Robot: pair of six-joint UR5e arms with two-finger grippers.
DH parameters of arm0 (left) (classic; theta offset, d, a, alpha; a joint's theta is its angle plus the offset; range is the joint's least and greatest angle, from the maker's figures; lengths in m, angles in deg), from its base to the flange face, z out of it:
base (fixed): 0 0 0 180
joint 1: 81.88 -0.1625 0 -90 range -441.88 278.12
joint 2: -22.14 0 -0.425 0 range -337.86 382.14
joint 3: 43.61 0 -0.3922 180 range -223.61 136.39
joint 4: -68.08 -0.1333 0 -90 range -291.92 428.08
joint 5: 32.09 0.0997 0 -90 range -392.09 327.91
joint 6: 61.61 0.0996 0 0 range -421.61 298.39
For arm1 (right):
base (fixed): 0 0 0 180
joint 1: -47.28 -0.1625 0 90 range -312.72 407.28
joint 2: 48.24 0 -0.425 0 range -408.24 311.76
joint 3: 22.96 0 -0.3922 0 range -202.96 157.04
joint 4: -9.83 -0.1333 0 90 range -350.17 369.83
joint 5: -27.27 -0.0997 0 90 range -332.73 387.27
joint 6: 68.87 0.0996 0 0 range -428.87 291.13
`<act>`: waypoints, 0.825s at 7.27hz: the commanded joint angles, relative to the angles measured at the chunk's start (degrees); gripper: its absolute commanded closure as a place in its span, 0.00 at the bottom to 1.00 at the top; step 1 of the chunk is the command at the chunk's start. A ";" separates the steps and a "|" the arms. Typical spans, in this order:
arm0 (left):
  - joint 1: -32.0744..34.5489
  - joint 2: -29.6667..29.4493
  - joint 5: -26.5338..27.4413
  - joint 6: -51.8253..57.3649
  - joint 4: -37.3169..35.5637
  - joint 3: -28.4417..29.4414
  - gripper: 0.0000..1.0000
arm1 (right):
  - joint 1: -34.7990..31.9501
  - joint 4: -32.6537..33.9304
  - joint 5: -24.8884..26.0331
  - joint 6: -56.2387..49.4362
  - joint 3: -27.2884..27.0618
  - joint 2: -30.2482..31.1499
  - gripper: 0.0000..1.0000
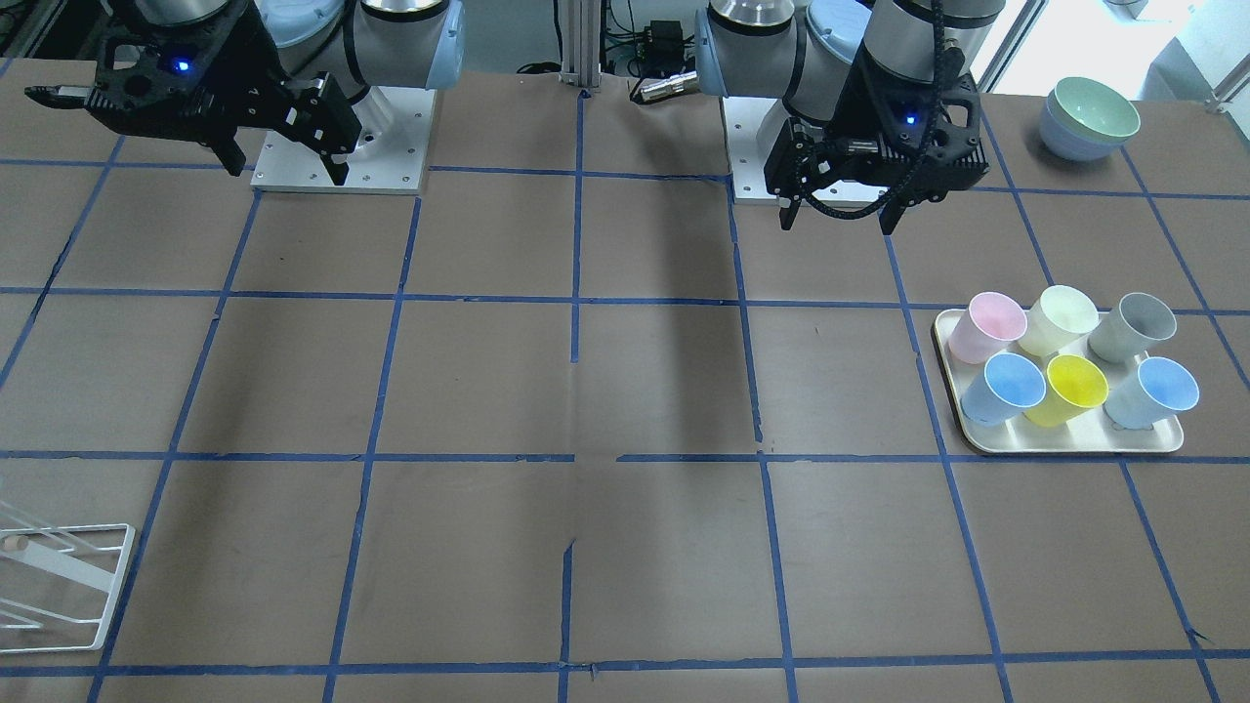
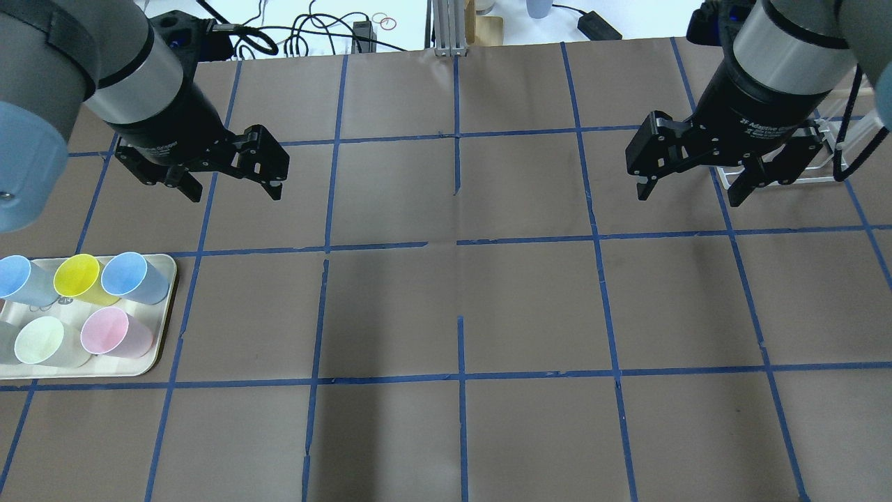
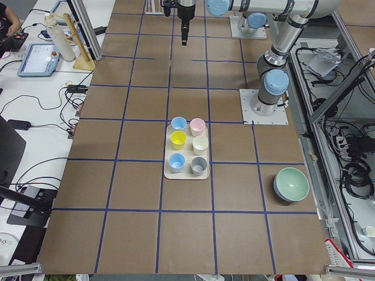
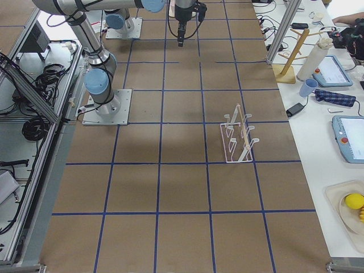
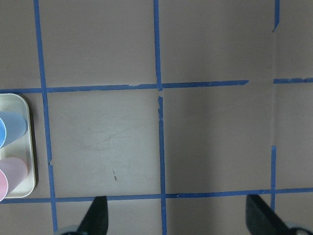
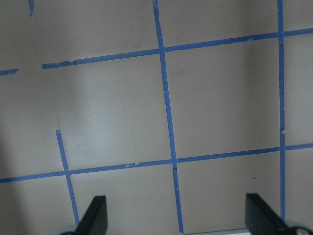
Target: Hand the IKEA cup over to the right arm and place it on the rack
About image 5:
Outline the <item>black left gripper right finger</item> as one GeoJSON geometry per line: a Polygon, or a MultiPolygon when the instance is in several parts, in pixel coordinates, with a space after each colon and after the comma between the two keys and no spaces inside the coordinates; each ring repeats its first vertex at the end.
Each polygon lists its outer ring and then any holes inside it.
{"type": "Polygon", "coordinates": [[[246,197],[246,227],[251,235],[306,234],[304,228],[289,228],[257,194],[246,197]]]}

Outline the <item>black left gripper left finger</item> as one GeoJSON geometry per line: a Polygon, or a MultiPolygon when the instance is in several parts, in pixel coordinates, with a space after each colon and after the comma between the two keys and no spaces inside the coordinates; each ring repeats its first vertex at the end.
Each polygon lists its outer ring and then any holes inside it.
{"type": "Polygon", "coordinates": [[[80,223],[79,235],[106,235],[108,232],[108,202],[106,196],[97,196],[80,223]]]}

